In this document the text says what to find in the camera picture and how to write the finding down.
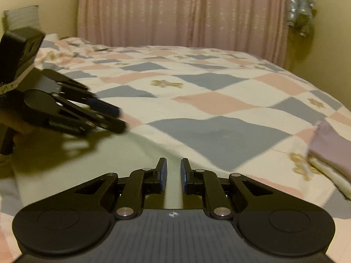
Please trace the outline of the person left hand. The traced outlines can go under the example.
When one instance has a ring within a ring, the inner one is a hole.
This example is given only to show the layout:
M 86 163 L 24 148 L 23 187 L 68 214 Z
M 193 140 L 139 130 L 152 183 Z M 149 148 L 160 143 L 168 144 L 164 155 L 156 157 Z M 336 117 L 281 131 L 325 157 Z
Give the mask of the person left hand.
M 14 130 L 15 134 L 28 135 L 34 131 L 34 126 L 23 121 L 16 112 L 9 109 L 1 108 L 0 121 L 2 125 Z

